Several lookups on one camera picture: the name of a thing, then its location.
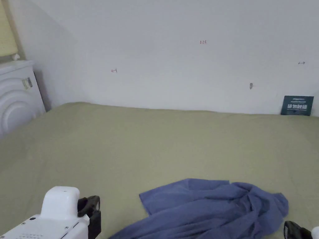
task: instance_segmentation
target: bed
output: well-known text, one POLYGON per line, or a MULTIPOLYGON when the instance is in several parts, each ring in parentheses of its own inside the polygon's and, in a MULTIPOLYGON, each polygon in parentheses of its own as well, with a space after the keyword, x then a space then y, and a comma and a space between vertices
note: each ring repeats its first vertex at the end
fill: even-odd
POLYGON ((147 216, 139 193, 185 178, 282 192, 287 220, 319 225, 317 117, 70 103, 0 140, 0 152, 0 234, 65 185, 101 197, 105 238, 147 216))

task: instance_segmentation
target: blue towel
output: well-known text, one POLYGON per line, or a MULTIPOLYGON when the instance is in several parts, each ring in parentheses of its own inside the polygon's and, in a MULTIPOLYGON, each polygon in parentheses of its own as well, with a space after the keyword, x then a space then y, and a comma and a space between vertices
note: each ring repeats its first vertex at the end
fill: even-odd
POLYGON ((258 239, 277 231, 288 201, 248 183, 185 179, 140 194, 149 217, 111 239, 258 239))

